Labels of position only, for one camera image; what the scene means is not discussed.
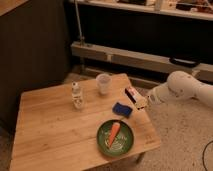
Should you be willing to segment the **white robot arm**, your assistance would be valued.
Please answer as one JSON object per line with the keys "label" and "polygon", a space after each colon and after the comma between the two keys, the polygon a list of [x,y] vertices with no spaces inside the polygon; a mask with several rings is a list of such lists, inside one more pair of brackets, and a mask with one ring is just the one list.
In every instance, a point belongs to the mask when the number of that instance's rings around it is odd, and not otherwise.
{"label": "white robot arm", "polygon": [[136,101],[136,108],[142,109],[149,104],[161,104],[169,101],[195,98],[209,107],[213,107],[213,85],[203,83],[183,71],[172,72],[167,81],[148,91],[145,97]]}

